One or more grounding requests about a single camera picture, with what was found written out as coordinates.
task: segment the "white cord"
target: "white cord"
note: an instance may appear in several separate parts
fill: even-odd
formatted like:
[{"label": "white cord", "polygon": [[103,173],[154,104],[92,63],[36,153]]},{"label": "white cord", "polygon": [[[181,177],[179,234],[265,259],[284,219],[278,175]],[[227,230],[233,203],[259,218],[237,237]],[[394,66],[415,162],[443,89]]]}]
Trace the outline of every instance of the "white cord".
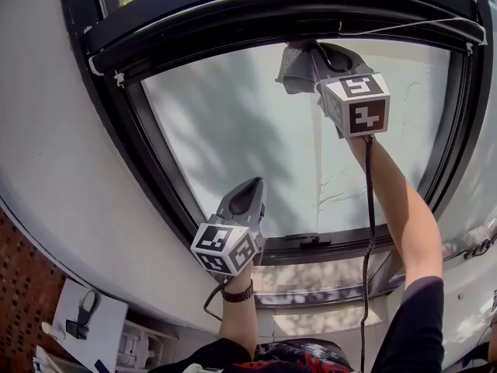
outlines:
[{"label": "white cord", "polygon": [[483,32],[483,40],[480,42],[480,46],[487,45],[487,31],[486,31],[486,29],[482,25],[480,25],[479,23],[471,21],[468,18],[463,18],[462,16],[457,16],[455,18],[431,19],[430,21],[404,23],[402,25],[387,26],[385,28],[380,28],[380,29],[365,30],[364,32],[340,33],[340,35],[341,36],[360,36],[360,35],[364,35],[364,34],[380,32],[382,30],[398,29],[398,28],[405,28],[407,26],[423,25],[425,23],[438,23],[438,22],[448,22],[448,21],[465,21],[465,22],[471,23],[472,25],[476,25]]}]

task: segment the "black shirt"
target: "black shirt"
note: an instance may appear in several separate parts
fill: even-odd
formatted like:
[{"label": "black shirt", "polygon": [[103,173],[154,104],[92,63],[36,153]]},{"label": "black shirt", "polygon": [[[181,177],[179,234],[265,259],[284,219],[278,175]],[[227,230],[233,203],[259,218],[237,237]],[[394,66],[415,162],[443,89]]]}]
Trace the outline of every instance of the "black shirt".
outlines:
[{"label": "black shirt", "polygon": [[[442,371],[443,282],[424,277],[412,283],[391,322],[371,373],[440,373]],[[273,343],[252,361],[248,351],[227,339],[200,348],[191,357],[154,369],[153,373],[181,373],[191,364],[224,369],[224,373],[348,373],[352,371],[333,343],[316,341]]]}]

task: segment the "wristwatch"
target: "wristwatch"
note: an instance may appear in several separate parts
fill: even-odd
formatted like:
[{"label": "wristwatch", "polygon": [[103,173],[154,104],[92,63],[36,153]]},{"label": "wristwatch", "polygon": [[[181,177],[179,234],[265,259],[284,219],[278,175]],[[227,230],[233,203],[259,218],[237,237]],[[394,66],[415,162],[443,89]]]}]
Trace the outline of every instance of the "wristwatch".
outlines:
[{"label": "wristwatch", "polygon": [[250,286],[248,286],[247,290],[243,291],[242,293],[232,294],[224,291],[223,289],[221,291],[221,294],[223,296],[223,299],[227,302],[244,302],[245,300],[251,298],[254,294],[254,282],[251,279]]}]

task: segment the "window frame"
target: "window frame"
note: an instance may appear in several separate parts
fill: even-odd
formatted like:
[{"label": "window frame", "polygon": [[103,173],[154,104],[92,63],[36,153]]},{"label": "window frame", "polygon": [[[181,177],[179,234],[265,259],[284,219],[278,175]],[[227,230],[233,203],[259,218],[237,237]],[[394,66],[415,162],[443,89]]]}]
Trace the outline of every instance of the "window frame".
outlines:
[{"label": "window frame", "polygon": [[[445,18],[455,14],[479,22],[486,29],[486,46],[475,43],[478,32],[461,21],[367,35],[373,39],[411,41],[451,50],[446,104],[429,163],[419,184],[420,193],[438,218],[454,194],[469,163],[488,103],[493,57],[492,19],[488,0],[363,1],[363,5],[370,2],[374,4],[365,9],[371,9],[370,19],[375,21],[375,27]],[[327,20],[323,12],[316,16],[317,20],[311,25],[302,23],[295,7],[289,5],[283,7],[281,15],[292,20],[271,34],[261,33],[252,26],[254,21],[270,22],[277,17],[276,14],[268,15],[267,11],[260,15],[258,11],[265,7],[265,4],[270,7],[270,0],[259,0],[256,3],[253,0],[172,0],[171,4],[165,4],[164,0],[135,0],[107,17],[99,4],[100,0],[61,2],[83,82],[104,126],[144,192],[187,248],[193,240],[203,213],[162,137],[140,80],[209,56],[268,43],[296,40],[301,38],[299,33],[303,32],[308,37],[333,38],[336,36],[336,28],[332,26],[339,24],[337,18]],[[404,3],[401,5],[401,12],[398,9],[399,2]],[[225,12],[236,12],[237,16],[222,15],[224,9]],[[351,30],[370,29],[363,13],[362,18],[347,16],[344,12],[341,12],[341,15],[346,17],[341,19],[343,24]],[[204,25],[207,20],[210,21],[210,30],[223,30],[233,37],[226,43],[213,43],[208,51],[199,46],[198,50],[193,51],[191,44],[187,44],[185,48],[181,40],[184,41],[199,31],[199,18]],[[246,28],[245,33],[237,32],[233,24],[238,21],[247,21],[251,26]],[[165,30],[174,26],[180,31],[165,40]],[[468,34],[473,40],[470,43],[473,53],[471,56],[462,54],[467,49],[467,42],[462,35]],[[175,50],[168,57],[161,52],[166,42],[175,46]],[[450,117],[455,117],[456,120],[447,120]],[[374,253],[393,251],[394,244],[386,225],[379,226],[377,233],[377,247]],[[365,228],[343,233],[299,236],[300,239],[295,239],[295,235],[272,239],[271,243],[275,247],[268,250],[270,253],[264,254],[262,264],[284,265],[341,260],[362,255],[369,241]],[[305,243],[304,248],[301,247],[302,241]],[[276,247],[277,243],[282,244],[283,248]],[[396,258],[395,254],[391,253],[390,260],[387,259],[388,264],[391,259]],[[371,282],[375,283],[371,289],[372,293],[385,288],[389,277],[381,276],[381,281]]]}]

